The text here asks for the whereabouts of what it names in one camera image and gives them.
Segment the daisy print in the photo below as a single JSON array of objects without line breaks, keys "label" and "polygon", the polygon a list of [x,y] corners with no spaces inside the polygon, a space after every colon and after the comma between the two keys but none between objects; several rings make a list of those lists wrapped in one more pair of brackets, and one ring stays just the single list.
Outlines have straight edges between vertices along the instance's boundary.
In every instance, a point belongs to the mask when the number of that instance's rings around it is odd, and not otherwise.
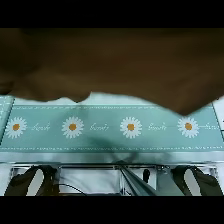
[{"label": "daisy print", "polygon": [[62,131],[66,138],[75,138],[82,134],[84,124],[78,117],[69,117],[63,122]]},{"label": "daisy print", "polygon": [[14,119],[11,119],[10,122],[8,122],[5,131],[8,138],[13,139],[22,135],[26,128],[27,125],[25,119],[21,117],[15,117]]},{"label": "daisy print", "polygon": [[188,138],[194,138],[199,133],[198,123],[194,118],[186,117],[179,119],[177,127],[182,132],[182,135]]},{"label": "daisy print", "polygon": [[126,138],[130,139],[139,136],[142,130],[140,121],[138,119],[135,119],[134,117],[126,117],[125,119],[123,119],[120,127],[120,131],[123,132],[123,135],[125,135]]}]

